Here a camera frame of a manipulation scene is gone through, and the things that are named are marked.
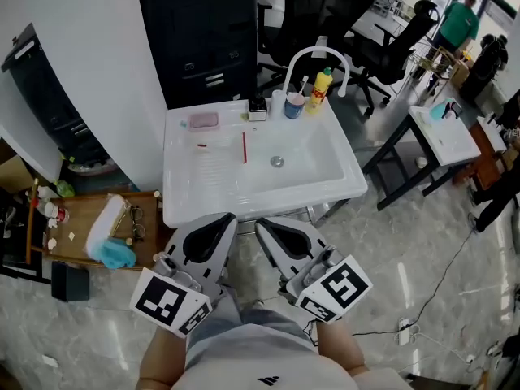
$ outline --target black trash bin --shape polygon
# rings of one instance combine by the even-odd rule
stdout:
[[[89,271],[52,262],[50,289],[52,296],[60,301],[87,301],[90,298]]]

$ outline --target glasses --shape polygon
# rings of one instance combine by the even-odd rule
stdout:
[[[131,206],[130,218],[132,219],[133,240],[143,241],[146,235],[145,226],[137,223],[137,221],[143,218],[143,210],[139,206]]]

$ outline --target pink soap dish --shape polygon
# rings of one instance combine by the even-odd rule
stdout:
[[[190,132],[206,132],[219,127],[219,113],[195,113],[189,116]]]

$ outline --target white gooseneck faucet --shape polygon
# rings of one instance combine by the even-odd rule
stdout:
[[[291,63],[289,64],[289,68],[287,70],[287,75],[285,76],[285,82],[284,82],[284,87],[282,88],[282,91],[284,92],[284,94],[287,94],[287,90],[289,88],[289,82],[291,81],[291,75],[293,74],[294,64],[296,63],[298,58],[300,58],[304,54],[308,54],[309,52],[314,52],[315,50],[322,50],[322,51],[328,52],[329,54],[333,54],[341,61],[341,63],[343,63],[344,77],[343,77],[343,83],[341,84],[341,87],[338,90],[338,95],[340,97],[344,97],[345,94],[347,93],[347,84],[349,82],[349,76],[350,76],[349,63],[347,63],[347,60],[345,59],[345,57],[342,54],[340,54],[337,50],[332,49],[332,48],[327,48],[326,46],[309,46],[308,48],[300,50],[300,52],[298,52],[297,54],[295,54],[292,57]]]

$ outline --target sink basin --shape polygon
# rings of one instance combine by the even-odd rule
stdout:
[[[240,100],[167,112],[166,225],[176,228],[224,211],[239,219],[256,218],[366,191],[358,161],[327,99],[317,115],[303,112],[295,120],[281,115],[249,123],[241,118],[247,108],[247,101]],[[201,112],[218,112],[220,127],[188,131],[189,116]]]

